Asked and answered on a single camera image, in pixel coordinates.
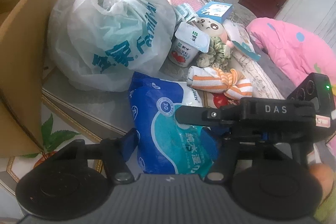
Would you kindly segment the person right hand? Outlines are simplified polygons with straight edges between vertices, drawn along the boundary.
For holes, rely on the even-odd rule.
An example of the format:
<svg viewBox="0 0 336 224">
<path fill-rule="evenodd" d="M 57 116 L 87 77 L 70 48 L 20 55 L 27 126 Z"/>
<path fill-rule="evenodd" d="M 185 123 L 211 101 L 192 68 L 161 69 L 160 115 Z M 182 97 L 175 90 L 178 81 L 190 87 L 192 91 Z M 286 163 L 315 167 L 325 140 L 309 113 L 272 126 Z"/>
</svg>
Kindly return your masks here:
<svg viewBox="0 0 336 224">
<path fill-rule="evenodd" d="M 334 184 L 333 170 L 326 164 L 319 163 L 309 167 L 309 172 L 319 181 L 322 187 L 322 200 L 321 203 L 331 193 Z"/>
</svg>

